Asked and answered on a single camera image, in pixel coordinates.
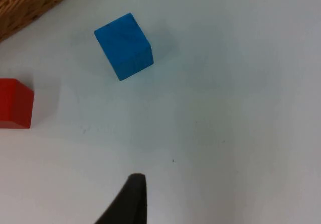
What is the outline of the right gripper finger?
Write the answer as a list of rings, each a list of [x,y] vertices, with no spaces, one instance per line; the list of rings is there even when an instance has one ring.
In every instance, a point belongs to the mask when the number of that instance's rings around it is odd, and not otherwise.
[[[147,183],[141,173],[131,174],[117,197],[96,221],[99,223],[147,224]]]

